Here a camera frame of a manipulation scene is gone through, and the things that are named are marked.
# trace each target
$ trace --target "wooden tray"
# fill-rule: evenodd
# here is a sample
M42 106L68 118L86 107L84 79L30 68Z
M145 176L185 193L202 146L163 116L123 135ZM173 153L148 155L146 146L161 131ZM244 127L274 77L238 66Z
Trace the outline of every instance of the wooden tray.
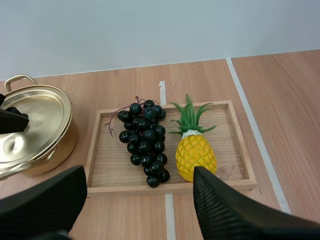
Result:
M198 109L205 103L195 103L194 107ZM99 110L85 166L88 197L192 193L193 183L186 182L176 167L175 154L181 136L169 133L177 131L178 124L170 120L178 120L180 113L173 105L162 107L166 110L166 118L159 124L166 130L164 153L168 163L165 168L170 172L170 180L156 188L149 187L142 166L131 164L127 144L119 140L119 133L125 130L124 124L117 117L113 118L113 137L105 126L116 109ZM232 102L216 101L207 108L213 110L201 116L199 125L204 128L217 125L214 130L204 133L216 155L216 176L237 190L253 189L257 185L256 178Z

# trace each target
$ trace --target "white wall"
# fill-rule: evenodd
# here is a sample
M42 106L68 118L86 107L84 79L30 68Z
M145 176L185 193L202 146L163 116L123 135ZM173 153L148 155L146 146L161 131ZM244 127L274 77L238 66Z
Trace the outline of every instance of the white wall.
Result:
M0 80L320 49L320 0L1 0Z

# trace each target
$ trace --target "tray rim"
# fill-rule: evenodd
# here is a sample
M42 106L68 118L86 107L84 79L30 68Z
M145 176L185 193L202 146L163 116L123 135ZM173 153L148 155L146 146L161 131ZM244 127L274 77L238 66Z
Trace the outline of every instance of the tray rim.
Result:
M236 190L252 190L257 185L257 181L256 181L255 173L252 168L249 153L247 151L245 140L242 135L241 128L236 115L236 111L234 109L232 101L225 100L225 101L198 102L198 103L194 103L193 105L195 107L200 107L207 103L212 103L212 105L208 105L208 107L210 108L227 109L228 116L231 119L232 129L235 132L236 143L239 149L239 154L240 154L241 162L243 165L244 174L246 176L246 179L225 180L223 182L233 187ZM165 109L167 113L177 111L177 109L173 105L163 105L162 108ZM93 131L92 131L92 137L90 141L90 147L88 151L88 157L85 164L87 197L90 198L90 197L192 193L193 192L192 182L161 184L156 188L151 188L147 185L91 187L92 178L95 170L96 154L98 150L103 117L107 117L109 114L114 113L117 110L118 109L107 109L107 110L98 110L96 112L96 117L95 117Z

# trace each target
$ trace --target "grape bunch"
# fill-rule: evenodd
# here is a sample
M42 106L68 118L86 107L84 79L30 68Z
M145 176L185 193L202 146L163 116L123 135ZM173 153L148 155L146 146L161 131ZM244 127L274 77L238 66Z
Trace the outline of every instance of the grape bunch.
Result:
M168 158L163 153L166 129L159 125L159 121L165 117L166 111L152 100L141 104L132 103L130 111L122 110L118 113L118 119L126 129L120 132L119 139L128 144L127 150L132 154L131 163L143 167L147 175L146 183L151 188L156 188L170 178L165 169Z

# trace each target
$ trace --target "white tape line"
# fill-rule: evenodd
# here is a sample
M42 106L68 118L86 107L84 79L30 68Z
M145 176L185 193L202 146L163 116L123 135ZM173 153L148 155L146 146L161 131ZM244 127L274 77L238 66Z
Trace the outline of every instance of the white tape line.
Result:
M161 81L159 83L159 87L160 87L160 105L167 105L165 81ZM166 239L176 240L174 196L172 194L165 194L164 198L165 198Z
M236 87L236 89L238 91L238 94L240 96L240 99L241 99L242 105L244 107L246 116L247 116L247 118L249 120L249 123L250 123L251 129L252 129L255 141L256 141L256 143L258 145L258 148L260 150L260 153L261 153L261 156L262 156L266 171L267 171L267 173L269 175L271 184L273 186L273 190L274 190L276 199L279 202L281 210L283 212L287 213L287 214L291 214L291 210L289 208L287 199L286 199L285 194L284 194L284 192L283 192L283 190L281 188L281 185L280 185L279 179L277 177L276 171L274 169L274 166L272 165L270 156L268 154L266 145L264 143L264 140L262 139L261 133L260 133L258 125L256 123L255 117L254 117L254 115L253 115L253 113L251 111L251 108L250 108L249 102L247 100L246 94L245 94L245 92L244 92L244 90L243 90L243 88L241 86L241 83L239 81L238 75L237 75L236 70L234 68L234 65L232 63L232 59L231 59L231 57L228 57L225 60L226 60L226 63L228 64L229 71L231 73L231 76L233 78L235 87Z
M160 105L167 105L165 81L160 81L159 87L160 87Z
M166 194L165 197L165 218L166 218L166 239L176 240L176 224L174 197L172 194Z

